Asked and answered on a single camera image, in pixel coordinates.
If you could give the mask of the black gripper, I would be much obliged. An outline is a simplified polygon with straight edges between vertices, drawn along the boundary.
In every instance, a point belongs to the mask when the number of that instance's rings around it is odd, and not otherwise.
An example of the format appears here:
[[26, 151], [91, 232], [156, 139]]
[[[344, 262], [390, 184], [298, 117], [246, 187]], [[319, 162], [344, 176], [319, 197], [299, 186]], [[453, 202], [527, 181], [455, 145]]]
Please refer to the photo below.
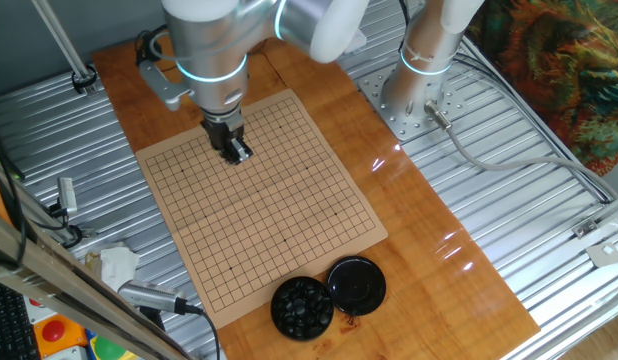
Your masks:
[[227, 164], [246, 161], [253, 151], [244, 142], [244, 118], [241, 113], [204, 113], [201, 125], [207, 132], [209, 141], [218, 155]]

